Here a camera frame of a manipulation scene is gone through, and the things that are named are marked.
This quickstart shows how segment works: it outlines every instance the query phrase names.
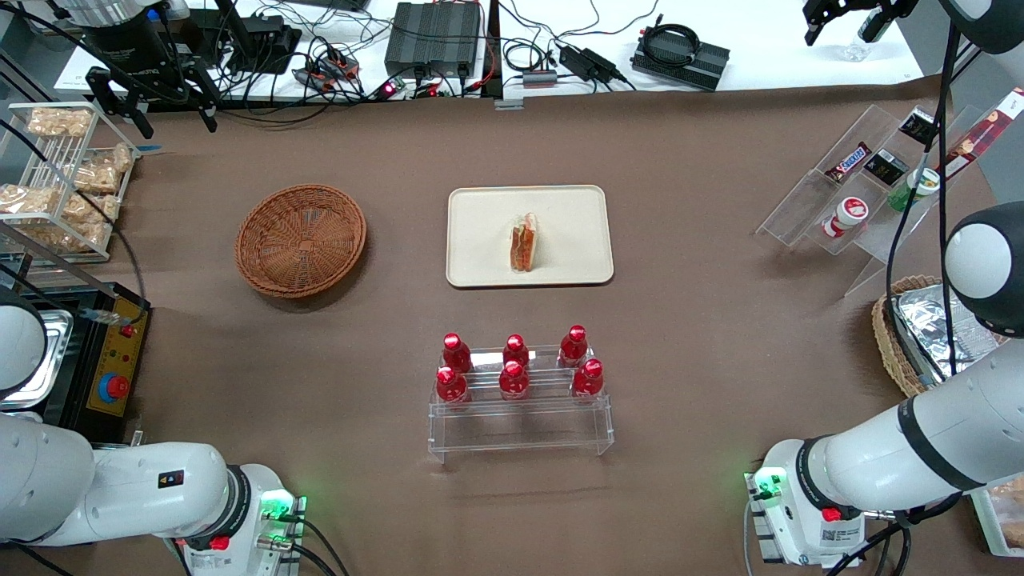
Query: warning sticker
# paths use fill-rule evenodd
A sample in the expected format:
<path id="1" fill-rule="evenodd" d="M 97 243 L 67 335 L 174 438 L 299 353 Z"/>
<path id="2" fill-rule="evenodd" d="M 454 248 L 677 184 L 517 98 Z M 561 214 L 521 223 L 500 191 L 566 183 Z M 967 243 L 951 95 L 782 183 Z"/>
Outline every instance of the warning sticker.
<path id="1" fill-rule="evenodd" d="M 181 486 L 185 483 L 185 470 L 174 470 L 172 472 L 160 472 L 157 478 L 157 488 L 170 488 Z"/>

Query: control panel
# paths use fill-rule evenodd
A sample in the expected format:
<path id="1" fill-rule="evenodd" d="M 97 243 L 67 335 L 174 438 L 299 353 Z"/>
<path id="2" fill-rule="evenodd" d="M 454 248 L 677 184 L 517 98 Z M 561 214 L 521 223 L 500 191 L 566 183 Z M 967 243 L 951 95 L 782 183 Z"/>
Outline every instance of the control panel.
<path id="1" fill-rule="evenodd" d="M 125 298 L 118 298 L 114 302 L 114 312 L 134 318 L 138 306 Z M 124 416 L 148 321 L 150 313 L 146 312 L 135 324 L 106 328 L 86 408 L 112 416 Z"/>

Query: red emergency stop button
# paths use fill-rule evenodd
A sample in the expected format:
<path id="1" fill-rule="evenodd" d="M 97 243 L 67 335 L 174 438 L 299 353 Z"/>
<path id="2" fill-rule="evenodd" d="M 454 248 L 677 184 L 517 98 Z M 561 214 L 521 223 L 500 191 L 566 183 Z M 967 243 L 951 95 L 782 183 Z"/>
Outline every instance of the red emergency stop button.
<path id="1" fill-rule="evenodd" d="M 115 401 L 121 400 L 128 396 L 128 378 L 114 376 L 110 380 L 106 380 L 106 396 L 113 398 Z"/>
<path id="2" fill-rule="evenodd" d="M 843 512 L 839 511 L 839 508 L 825 508 L 821 510 L 821 518 L 825 522 L 838 522 L 843 520 Z"/>

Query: power supply box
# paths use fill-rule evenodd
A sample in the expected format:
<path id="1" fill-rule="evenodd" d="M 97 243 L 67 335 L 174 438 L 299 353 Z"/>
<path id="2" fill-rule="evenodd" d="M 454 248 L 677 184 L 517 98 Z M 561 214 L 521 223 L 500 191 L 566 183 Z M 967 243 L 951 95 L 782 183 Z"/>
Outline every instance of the power supply box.
<path id="1" fill-rule="evenodd" d="M 650 28 L 644 30 L 644 34 L 650 32 Z M 690 41 L 678 34 L 658 34 L 649 39 L 647 48 L 658 58 L 665 60 L 680 60 L 693 54 L 693 61 L 681 67 L 662 66 L 649 57 L 643 51 L 643 39 L 637 43 L 636 53 L 631 58 L 633 70 L 638 70 L 646 74 L 658 76 L 667 80 L 682 82 L 687 86 L 699 88 L 708 92 L 714 92 L 718 88 L 718 82 L 725 72 L 725 65 L 729 61 L 729 50 L 700 42 L 700 47 L 693 53 L 693 45 Z"/>
<path id="2" fill-rule="evenodd" d="M 475 2 L 399 2 L 384 65 L 390 75 L 468 77 L 476 63 L 480 8 Z"/>

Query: wicker basket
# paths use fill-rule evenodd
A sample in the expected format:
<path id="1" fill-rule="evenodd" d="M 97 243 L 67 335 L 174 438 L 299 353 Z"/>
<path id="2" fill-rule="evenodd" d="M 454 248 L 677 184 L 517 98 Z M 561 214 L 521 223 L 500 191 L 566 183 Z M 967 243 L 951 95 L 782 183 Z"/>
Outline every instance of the wicker basket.
<path id="1" fill-rule="evenodd" d="M 302 184 L 271 195 L 246 216 L 234 263 L 254 289 L 282 298 L 322 292 L 355 265 L 367 220 L 345 193 Z"/>
<path id="2" fill-rule="evenodd" d="M 910 276 L 893 283 L 893 294 L 927 288 L 939 282 L 939 279 L 932 276 Z M 899 341 L 896 339 L 896 332 L 893 331 L 886 311 L 885 296 L 879 298 L 879 301 L 874 302 L 874 306 L 871 308 L 871 327 L 874 328 L 874 339 L 878 340 L 879 352 L 882 353 L 882 363 L 886 367 L 886 372 L 889 372 L 889 375 L 896 381 L 896 385 L 907 397 L 925 392 L 924 384 L 918 378 L 918 372 L 906 359 L 903 348 L 900 347 Z"/>

